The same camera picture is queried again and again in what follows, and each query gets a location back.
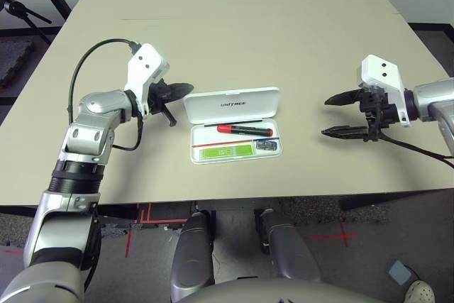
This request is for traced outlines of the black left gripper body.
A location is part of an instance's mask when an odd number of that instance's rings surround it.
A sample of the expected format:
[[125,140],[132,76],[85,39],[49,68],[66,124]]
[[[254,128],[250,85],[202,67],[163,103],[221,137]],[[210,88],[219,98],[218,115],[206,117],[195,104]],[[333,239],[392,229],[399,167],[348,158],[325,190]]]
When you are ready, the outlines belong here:
[[166,103],[172,98],[171,86],[161,79],[152,83],[148,89],[148,107],[150,114],[163,113],[167,110]]

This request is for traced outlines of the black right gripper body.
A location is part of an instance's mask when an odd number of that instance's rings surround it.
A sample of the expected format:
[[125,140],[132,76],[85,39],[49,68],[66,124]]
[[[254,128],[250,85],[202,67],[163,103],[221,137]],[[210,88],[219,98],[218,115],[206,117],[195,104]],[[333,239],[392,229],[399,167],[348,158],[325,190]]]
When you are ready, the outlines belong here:
[[368,124],[364,141],[378,141],[383,128],[398,122],[396,105],[388,102],[388,93],[381,88],[362,91],[360,111],[365,114]]

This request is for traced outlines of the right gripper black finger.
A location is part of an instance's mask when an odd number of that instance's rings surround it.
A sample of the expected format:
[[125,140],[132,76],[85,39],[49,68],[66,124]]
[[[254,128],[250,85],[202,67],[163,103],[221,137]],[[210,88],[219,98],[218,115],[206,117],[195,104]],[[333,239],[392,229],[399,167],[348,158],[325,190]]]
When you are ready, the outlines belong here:
[[327,100],[325,100],[324,104],[331,106],[344,106],[354,104],[355,102],[360,100],[361,96],[362,90],[351,90],[329,97]]
[[323,135],[338,139],[365,139],[368,137],[366,126],[333,126],[322,130]]

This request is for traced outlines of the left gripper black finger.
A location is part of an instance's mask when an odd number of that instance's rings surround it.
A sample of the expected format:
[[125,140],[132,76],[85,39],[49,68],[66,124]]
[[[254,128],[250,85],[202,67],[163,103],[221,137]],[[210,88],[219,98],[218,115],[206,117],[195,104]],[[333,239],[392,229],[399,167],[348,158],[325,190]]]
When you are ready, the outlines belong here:
[[177,124],[176,118],[173,116],[173,114],[170,112],[170,110],[167,108],[165,104],[163,105],[163,114],[169,121],[170,127],[174,127]]
[[172,83],[168,85],[169,94],[167,100],[180,100],[194,90],[194,86],[189,83]]

